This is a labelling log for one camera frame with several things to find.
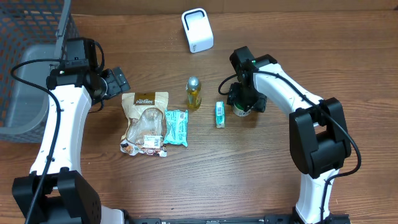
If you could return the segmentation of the green lid jar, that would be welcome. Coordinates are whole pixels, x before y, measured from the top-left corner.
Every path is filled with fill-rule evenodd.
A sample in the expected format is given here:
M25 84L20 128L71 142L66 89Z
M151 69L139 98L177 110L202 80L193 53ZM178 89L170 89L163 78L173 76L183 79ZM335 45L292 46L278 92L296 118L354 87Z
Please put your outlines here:
M232 109L233 109L233 113L234 113L236 116L239 116L239 117L245 117L245 116L247 116L247 115L249 115L249 114L251 113L251 109L249 109L249 110L247 110L247 111L244 111L243 107L240 106L240 105L237 104L237 103L235 103L235 104L232 106Z

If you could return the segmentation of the small Kleenex tissue pack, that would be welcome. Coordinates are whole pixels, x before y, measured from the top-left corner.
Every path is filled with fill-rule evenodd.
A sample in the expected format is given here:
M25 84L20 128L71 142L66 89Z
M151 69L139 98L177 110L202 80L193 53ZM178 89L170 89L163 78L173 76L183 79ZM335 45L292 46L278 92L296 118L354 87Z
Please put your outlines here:
M225 128L224 102L217 101L215 105L215 122L217 128Z

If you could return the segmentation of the brown snack packet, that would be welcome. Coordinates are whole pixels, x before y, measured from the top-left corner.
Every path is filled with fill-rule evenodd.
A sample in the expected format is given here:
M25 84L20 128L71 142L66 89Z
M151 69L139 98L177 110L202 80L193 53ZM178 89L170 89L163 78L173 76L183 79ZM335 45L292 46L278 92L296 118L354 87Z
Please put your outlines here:
M127 130L121 138L121 148L153 154L164 149L163 121L169 103L169 93L124 93L122 108L127 118Z

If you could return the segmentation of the clear bottle with silver cap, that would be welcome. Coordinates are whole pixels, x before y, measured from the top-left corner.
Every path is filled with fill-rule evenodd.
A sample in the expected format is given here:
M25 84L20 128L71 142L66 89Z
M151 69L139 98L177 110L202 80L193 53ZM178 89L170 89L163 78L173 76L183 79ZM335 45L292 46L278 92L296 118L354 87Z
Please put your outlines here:
M201 81L195 76L188 79L186 84L187 104L191 110L199 109L201 105Z

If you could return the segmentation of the teal tissue pack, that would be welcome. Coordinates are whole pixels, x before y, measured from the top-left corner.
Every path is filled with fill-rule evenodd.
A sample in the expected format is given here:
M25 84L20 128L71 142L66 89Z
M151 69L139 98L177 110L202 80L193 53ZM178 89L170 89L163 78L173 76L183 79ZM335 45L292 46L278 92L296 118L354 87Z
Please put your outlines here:
M164 137L165 144L188 146L188 110L165 110L167 132Z

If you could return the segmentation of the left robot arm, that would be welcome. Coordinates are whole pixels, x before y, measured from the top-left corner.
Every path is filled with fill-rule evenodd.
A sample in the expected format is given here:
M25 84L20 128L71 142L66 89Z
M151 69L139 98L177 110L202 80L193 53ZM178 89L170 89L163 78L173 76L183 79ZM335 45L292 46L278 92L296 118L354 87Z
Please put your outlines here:
M105 69L100 44L68 39L67 57L39 89L49 96L43 140L26 177L14 179L12 195L26 223L130 223L125 210L102 205L81 174L83 130L90 108L125 93L130 86L119 67Z

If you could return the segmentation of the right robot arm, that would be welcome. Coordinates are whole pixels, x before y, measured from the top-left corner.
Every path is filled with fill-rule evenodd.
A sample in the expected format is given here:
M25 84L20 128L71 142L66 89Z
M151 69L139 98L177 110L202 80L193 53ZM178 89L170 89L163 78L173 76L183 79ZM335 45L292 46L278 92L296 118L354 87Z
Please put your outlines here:
M328 208L334 176L351 155L341 103L304 89L269 54L255 57L241 47L229 61L238 79L227 92L235 115L263 113L271 100L289 118L290 155L301 173L299 198L291 215L268 215L265 222L349 223L348 215L334 215Z

